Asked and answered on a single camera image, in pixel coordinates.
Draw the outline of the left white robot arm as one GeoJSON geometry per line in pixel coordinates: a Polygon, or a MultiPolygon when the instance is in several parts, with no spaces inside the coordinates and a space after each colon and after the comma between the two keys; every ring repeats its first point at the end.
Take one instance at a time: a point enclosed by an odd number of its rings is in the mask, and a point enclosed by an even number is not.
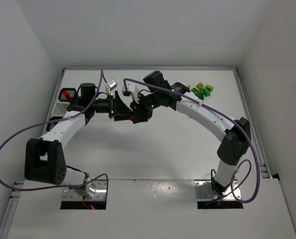
{"type": "Polygon", "coordinates": [[[107,113],[115,121],[130,120],[133,116],[132,110],[118,93],[96,100],[96,90],[93,83],[80,84],[64,117],[46,134],[27,142],[24,165],[26,180],[67,186],[86,182],[86,172],[66,164],[64,149],[68,142],[96,113],[107,113]]]}

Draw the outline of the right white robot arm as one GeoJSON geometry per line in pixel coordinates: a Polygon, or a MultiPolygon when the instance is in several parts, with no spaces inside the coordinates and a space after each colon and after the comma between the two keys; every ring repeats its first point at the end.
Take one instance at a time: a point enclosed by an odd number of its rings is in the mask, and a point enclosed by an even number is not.
{"type": "Polygon", "coordinates": [[[222,196],[230,185],[240,158],[247,152],[249,143],[244,134],[250,133],[249,121],[245,118],[228,120],[207,108],[190,89],[180,82],[170,85],[160,71],[154,71],[144,79],[150,93],[143,95],[133,81],[123,82],[122,93],[131,96],[133,123],[146,122],[152,111],[160,106],[170,107],[176,112],[189,116],[220,141],[217,155],[220,159],[215,176],[211,179],[213,194],[222,196]]]}

